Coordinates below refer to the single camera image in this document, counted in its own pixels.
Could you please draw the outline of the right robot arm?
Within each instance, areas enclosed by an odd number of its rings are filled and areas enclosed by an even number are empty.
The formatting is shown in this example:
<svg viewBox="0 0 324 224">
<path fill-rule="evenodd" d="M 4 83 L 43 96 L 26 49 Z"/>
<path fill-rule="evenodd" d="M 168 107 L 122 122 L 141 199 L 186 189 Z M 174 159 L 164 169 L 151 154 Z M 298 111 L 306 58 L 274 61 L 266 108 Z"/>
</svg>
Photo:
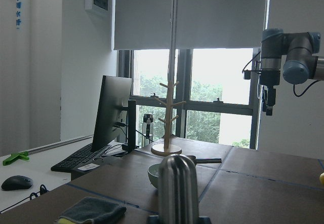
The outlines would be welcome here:
<svg viewBox="0 0 324 224">
<path fill-rule="evenodd" d="M 280 28 L 266 29 L 262 33 L 259 65 L 252 70 L 243 69 L 245 80 L 251 73 L 259 75 L 259 84 L 267 88 L 262 93 L 262 111 L 272 115 L 276 102 L 275 86 L 280 76 L 292 85 L 323 80 L 323 57 L 316 56 L 320 49 L 319 32 L 284 33 Z"/>
</svg>

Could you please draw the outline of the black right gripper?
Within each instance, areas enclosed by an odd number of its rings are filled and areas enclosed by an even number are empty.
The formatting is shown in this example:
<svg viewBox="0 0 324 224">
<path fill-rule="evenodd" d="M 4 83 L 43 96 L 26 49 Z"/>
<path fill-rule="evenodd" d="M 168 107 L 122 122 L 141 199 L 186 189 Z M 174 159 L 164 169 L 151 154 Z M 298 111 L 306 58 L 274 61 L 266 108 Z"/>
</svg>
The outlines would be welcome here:
<svg viewBox="0 0 324 224">
<path fill-rule="evenodd" d="M 259 84 L 267 86 L 262 88 L 262 112 L 266 112 L 267 116 L 272 115 L 273 107 L 276 101 L 276 89 L 273 86 L 280 83 L 280 60 L 261 60 L 256 61 L 256 65 L 252 70 L 243 71 L 244 79 L 251 78 L 251 72 L 259 75 Z"/>
</svg>

